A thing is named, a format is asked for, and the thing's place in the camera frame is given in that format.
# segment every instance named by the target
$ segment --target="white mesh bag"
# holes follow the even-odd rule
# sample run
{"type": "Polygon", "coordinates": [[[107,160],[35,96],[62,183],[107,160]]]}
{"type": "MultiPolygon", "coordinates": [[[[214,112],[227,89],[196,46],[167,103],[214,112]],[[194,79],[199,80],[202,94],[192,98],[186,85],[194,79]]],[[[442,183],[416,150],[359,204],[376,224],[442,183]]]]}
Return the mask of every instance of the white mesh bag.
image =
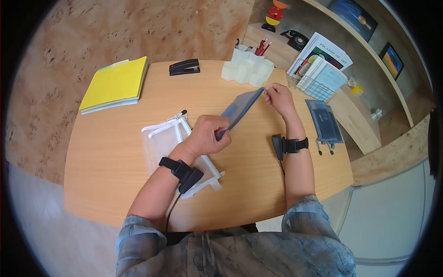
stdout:
{"type": "MultiPolygon", "coordinates": [[[[159,167],[162,157],[167,157],[177,144],[184,141],[191,134],[191,128],[187,123],[187,114],[181,115],[179,113],[164,123],[144,127],[141,130],[144,156],[149,175],[152,175],[159,167]]],[[[202,171],[203,177],[182,195],[182,199],[194,196],[194,193],[207,185],[211,185],[215,191],[222,189],[218,179],[225,172],[219,172],[208,156],[198,157],[190,167],[196,167],[202,171]]]]}

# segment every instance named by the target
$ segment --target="desk surface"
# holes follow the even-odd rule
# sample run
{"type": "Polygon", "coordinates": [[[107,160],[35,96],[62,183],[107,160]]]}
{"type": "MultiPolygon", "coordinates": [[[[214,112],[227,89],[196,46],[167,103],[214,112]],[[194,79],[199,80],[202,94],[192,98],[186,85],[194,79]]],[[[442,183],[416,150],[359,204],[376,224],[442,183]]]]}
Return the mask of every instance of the desk surface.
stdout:
{"type": "MultiPolygon", "coordinates": [[[[136,105],[78,116],[66,157],[64,203],[67,212],[92,221],[121,226],[138,191],[148,179],[141,129],[188,111],[193,126],[202,114],[220,115],[234,98],[255,90],[250,85],[225,81],[222,61],[200,61],[201,73],[170,77],[173,62],[149,66],[136,105]]],[[[269,82],[288,85],[283,70],[274,69],[269,82]]],[[[295,107],[311,142],[315,191],[320,200],[353,183],[344,144],[334,155],[321,145],[304,99],[293,90],[295,107]]],[[[210,155],[219,171],[221,191],[205,187],[194,197],[179,200],[171,214],[171,231],[212,230],[258,222],[285,212],[283,174],[271,144],[271,135],[285,133],[279,114],[262,95],[230,132],[232,144],[210,155]]]]}

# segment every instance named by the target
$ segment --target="person's left hand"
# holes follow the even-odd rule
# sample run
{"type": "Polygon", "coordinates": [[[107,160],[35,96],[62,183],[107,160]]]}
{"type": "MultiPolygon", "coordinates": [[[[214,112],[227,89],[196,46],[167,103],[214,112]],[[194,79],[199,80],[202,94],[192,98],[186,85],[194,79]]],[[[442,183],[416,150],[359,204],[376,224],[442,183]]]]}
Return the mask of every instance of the person's left hand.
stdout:
{"type": "Polygon", "coordinates": [[[215,115],[199,116],[191,134],[183,141],[196,157],[218,153],[231,144],[229,136],[229,119],[215,115]],[[217,141],[215,131],[225,131],[220,141],[217,141]]]}

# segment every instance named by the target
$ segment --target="white pen holder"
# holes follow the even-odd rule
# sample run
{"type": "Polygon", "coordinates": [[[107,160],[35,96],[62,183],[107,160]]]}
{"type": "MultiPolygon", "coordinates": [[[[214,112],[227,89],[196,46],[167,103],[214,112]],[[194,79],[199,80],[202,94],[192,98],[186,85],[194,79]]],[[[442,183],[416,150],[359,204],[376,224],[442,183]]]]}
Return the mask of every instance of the white pen holder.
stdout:
{"type": "Polygon", "coordinates": [[[234,48],[231,61],[223,63],[221,77],[227,81],[235,80],[240,84],[248,83],[253,87],[260,87],[274,70],[274,63],[253,52],[245,52],[247,48],[245,45],[234,48]]]}

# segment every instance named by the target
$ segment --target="framed picture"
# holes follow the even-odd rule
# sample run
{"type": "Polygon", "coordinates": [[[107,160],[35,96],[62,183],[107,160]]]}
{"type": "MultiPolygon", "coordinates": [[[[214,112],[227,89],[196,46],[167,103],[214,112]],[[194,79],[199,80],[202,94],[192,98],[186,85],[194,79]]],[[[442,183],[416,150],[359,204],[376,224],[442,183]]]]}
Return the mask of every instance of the framed picture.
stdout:
{"type": "Polygon", "coordinates": [[[390,43],[385,45],[380,53],[380,58],[388,68],[389,72],[391,72],[394,80],[397,80],[397,77],[403,69],[404,64],[390,43]]]}
{"type": "Polygon", "coordinates": [[[346,21],[366,42],[377,27],[377,21],[352,0],[332,0],[328,9],[346,21]]]}

